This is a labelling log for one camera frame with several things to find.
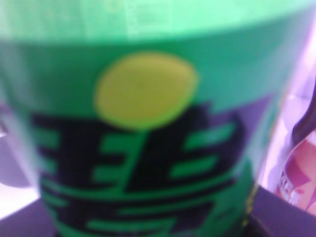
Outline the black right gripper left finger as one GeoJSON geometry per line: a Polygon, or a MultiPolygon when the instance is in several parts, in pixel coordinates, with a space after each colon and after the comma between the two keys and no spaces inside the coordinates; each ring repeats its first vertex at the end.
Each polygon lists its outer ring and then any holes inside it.
{"type": "Polygon", "coordinates": [[[2,237],[58,237],[52,218],[41,199],[0,221],[2,237]]]}

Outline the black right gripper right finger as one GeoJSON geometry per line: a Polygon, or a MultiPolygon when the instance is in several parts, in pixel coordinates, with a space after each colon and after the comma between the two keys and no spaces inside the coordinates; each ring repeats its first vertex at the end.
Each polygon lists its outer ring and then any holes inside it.
{"type": "Polygon", "coordinates": [[[315,237],[316,217],[258,187],[246,226],[248,237],[315,237]]]}

